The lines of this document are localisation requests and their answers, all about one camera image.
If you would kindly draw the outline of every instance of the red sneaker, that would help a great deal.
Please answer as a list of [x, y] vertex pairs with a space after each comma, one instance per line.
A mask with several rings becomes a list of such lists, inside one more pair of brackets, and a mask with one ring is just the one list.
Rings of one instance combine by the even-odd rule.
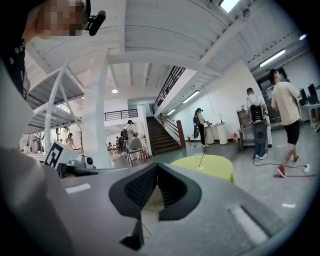
[[286, 176], [287, 176], [287, 174], [285, 173], [285, 169], [282, 167], [282, 165], [280, 165], [280, 166], [278, 167], [278, 172], [280, 173], [280, 175], [281, 175], [282, 177], [286, 177]]
[[293, 162], [296, 164], [298, 159], [299, 159], [299, 155], [297, 154], [296, 157], [293, 158]]

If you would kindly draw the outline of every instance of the black shorts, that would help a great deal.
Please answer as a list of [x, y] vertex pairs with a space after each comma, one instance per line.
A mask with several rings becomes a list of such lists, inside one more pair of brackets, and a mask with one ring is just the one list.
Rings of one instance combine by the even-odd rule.
[[288, 143], [296, 145], [299, 139], [299, 132], [300, 132], [299, 120], [295, 121], [292, 124], [284, 125], [284, 129], [286, 131]]

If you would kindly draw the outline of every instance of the white t-shirt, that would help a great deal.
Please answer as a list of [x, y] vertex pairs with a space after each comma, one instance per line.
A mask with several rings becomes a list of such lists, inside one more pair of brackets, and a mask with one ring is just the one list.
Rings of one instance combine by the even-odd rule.
[[277, 83], [272, 91], [271, 107], [278, 107], [282, 124], [288, 126], [300, 119], [295, 99], [300, 92], [289, 82]]
[[125, 129], [126, 129], [126, 133], [128, 135], [128, 144], [130, 144], [135, 139], [134, 135], [131, 132], [134, 130], [134, 127], [130, 123], [128, 123], [125, 126]]
[[263, 99], [255, 94], [250, 94], [246, 99], [246, 109], [249, 110], [251, 105], [263, 105], [265, 104]]
[[204, 125], [206, 123], [206, 120], [205, 120], [204, 116], [202, 115], [202, 113], [198, 114], [198, 119], [199, 119], [200, 125]]

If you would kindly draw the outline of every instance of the stair railing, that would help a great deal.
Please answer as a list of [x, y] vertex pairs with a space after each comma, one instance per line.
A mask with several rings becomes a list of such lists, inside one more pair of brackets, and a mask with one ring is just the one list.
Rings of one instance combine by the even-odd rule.
[[186, 148], [186, 142], [185, 142], [185, 136], [184, 136], [184, 130], [182, 129], [182, 124], [180, 120], [176, 121], [176, 125], [171, 122], [168, 118], [162, 115], [158, 115], [158, 118], [161, 121], [162, 127], [167, 126], [175, 135], [177, 135], [180, 139], [180, 145], [183, 149]]

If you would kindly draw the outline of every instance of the yellow round table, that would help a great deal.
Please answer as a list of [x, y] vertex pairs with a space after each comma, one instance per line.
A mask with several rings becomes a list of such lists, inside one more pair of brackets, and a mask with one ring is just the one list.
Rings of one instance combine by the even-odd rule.
[[201, 161], [201, 157], [202, 154], [187, 156], [171, 164], [203, 174], [216, 176], [232, 183], [236, 182], [234, 166], [228, 159], [219, 155], [205, 154]]

